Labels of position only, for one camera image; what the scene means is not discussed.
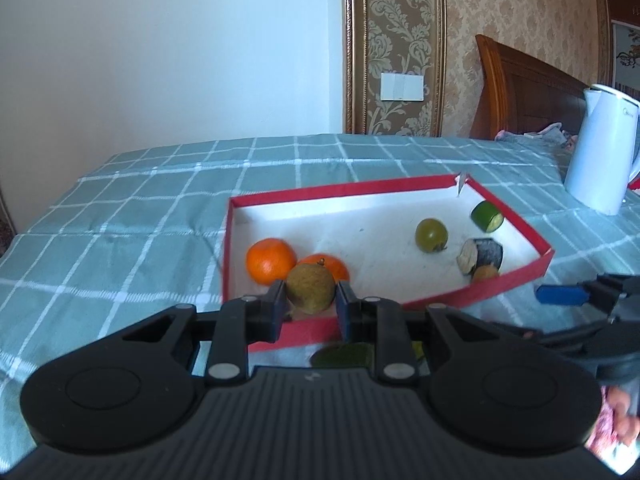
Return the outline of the cut green cucumber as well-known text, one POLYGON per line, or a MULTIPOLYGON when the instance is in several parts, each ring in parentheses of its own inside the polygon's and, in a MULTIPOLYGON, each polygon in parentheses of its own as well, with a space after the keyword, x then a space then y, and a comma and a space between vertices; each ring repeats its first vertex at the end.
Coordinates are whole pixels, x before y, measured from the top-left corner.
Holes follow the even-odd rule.
POLYGON ((478 203, 471 211, 470 218, 484 233, 497 231, 504 220, 501 211, 489 200, 483 200, 478 203))
POLYGON ((374 361, 372 344, 331 344, 314 352, 309 363, 314 368, 371 368, 374 361))

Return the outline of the brown round longan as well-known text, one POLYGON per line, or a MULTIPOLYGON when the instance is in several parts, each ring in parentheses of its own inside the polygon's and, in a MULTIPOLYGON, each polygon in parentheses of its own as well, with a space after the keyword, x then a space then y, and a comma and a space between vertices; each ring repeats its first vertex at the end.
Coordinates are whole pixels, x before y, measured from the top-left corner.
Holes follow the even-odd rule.
POLYGON ((286 294, 293 307, 314 315, 328 310, 335 294, 331 272, 320 263, 299 263, 285 280, 286 294))

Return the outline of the green tomato front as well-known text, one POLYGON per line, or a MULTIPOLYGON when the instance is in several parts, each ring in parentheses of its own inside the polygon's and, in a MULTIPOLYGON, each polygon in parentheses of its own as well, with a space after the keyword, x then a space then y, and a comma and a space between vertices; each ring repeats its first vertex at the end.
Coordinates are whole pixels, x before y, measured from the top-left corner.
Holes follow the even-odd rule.
POLYGON ((438 219, 426 218, 419 222, 414 232, 414 240, 422 252, 432 254, 442 252, 448 243, 448 230, 438 219))

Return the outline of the green tomato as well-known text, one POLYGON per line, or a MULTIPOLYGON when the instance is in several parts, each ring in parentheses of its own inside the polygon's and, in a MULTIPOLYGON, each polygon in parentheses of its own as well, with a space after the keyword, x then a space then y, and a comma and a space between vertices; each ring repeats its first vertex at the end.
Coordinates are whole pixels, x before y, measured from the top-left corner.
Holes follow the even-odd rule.
POLYGON ((432 254, 442 252, 448 243, 448 230, 438 219, 426 218, 419 222, 414 232, 414 240, 422 252, 432 254))
POLYGON ((424 352, 422 348, 421 341, 413 341, 412 343, 413 352, 416 355, 416 360, 418 362, 422 362, 424 360, 424 352))

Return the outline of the orange tangerine front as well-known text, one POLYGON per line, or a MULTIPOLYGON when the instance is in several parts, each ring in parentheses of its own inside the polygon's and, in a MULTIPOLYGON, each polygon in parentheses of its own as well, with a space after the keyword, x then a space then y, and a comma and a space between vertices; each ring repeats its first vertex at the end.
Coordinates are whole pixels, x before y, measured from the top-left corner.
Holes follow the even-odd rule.
POLYGON ((350 280, 350 274, 346 264, 340 258, 326 254, 325 252, 317 252, 316 254, 301 258, 299 263, 322 264, 322 266, 332 274, 334 281, 350 280))

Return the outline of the orange tangerine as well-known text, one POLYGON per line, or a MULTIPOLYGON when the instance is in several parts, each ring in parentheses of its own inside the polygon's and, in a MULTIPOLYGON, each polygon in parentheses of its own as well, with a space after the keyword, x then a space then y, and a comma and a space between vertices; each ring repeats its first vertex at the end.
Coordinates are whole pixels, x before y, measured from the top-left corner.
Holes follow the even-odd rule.
POLYGON ((326 254, 325 252, 317 252, 316 254, 301 258, 299 263, 322 264, 322 266, 332 274, 334 281, 350 280, 350 274, 346 264, 340 258, 326 254))
POLYGON ((275 280, 285 280, 296 263, 294 249, 285 240, 274 237, 258 240, 245 255, 248 275, 255 283, 265 286, 275 280))

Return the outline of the orange tangerine rear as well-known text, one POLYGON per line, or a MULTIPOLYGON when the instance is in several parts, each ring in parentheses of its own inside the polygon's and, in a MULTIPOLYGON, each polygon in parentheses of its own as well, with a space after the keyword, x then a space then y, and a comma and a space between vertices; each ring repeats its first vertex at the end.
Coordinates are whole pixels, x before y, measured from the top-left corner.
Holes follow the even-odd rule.
POLYGON ((255 283, 265 286, 275 280, 285 280, 296 263, 294 249, 285 240, 274 237, 258 240, 245 255, 248 275, 255 283))

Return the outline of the pink towel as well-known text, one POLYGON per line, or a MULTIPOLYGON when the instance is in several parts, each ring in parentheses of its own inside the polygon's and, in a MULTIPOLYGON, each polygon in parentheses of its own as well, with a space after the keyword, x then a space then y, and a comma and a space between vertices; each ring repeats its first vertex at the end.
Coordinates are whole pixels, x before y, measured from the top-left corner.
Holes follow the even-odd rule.
POLYGON ((585 447, 616 474, 639 459, 638 396, 619 386, 601 388, 601 411, 585 447))

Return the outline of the dark sugarcane piece right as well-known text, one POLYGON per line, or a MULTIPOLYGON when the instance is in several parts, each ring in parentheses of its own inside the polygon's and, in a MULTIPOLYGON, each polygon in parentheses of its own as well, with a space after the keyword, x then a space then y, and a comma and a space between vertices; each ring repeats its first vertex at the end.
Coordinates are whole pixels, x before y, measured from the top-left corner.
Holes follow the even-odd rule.
POLYGON ((469 238, 457 255, 458 269, 463 275, 472 275, 481 266, 494 266, 500 269, 503 260, 503 247, 491 237, 469 238))

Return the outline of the small brown longan right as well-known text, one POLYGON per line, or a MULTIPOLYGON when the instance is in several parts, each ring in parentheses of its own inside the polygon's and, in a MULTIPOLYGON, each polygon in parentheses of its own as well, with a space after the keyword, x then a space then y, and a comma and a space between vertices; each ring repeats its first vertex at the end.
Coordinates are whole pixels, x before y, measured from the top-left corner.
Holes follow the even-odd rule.
POLYGON ((472 274, 472 282, 479 283, 492 278, 496 278, 499 275, 499 269, 493 264, 485 264, 484 266, 478 266, 472 274))

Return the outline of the white electric kettle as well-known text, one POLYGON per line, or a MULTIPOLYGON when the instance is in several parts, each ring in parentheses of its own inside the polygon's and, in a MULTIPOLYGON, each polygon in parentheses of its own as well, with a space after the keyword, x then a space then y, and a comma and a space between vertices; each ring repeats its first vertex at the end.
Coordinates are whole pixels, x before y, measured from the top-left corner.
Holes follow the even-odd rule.
POLYGON ((639 101, 604 84, 585 90, 586 112, 564 186, 585 206, 615 216, 638 177, 639 101))

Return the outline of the teal plaid bedsheet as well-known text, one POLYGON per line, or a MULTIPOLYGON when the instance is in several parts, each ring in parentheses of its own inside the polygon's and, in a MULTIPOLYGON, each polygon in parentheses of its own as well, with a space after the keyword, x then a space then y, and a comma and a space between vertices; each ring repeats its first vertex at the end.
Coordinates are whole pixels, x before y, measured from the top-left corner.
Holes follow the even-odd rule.
POLYGON ((282 136, 162 146, 80 178, 1 260, 1 466, 32 450, 18 398, 40 365, 174 304, 221 300, 228 200, 468 172, 554 249, 551 283, 639 270, 639 199, 616 216, 564 190, 567 152, 529 139, 282 136))

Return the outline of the wooden headboard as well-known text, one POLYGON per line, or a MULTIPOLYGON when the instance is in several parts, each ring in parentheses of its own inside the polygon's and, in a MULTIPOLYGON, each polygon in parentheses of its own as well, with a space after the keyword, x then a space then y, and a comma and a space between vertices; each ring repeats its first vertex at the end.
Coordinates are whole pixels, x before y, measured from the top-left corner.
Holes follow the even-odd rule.
POLYGON ((576 134, 586 111, 582 81, 485 35, 475 37, 484 88, 470 137, 494 140, 498 132, 535 132, 559 122, 576 134))

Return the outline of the gold framed wallpaper panel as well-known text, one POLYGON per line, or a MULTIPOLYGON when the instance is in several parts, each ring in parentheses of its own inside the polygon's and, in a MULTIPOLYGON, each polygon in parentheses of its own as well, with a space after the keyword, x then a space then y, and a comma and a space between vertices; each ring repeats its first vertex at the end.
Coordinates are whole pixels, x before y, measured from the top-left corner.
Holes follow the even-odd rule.
POLYGON ((446 0, 343 0, 344 130, 440 136, 446 78, 446 0), (381 74, 424 76, 422 102, 380 99, 381 74))

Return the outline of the white wall switch panel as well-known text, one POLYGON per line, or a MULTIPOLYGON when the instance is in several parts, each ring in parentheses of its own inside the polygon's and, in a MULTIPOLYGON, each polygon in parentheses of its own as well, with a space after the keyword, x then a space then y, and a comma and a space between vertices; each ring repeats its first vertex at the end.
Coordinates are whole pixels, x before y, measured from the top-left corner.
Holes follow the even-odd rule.
POLYGON ((425 84, 423 75, 382 73, 380 99, 393 102, 422 102, 425 84))

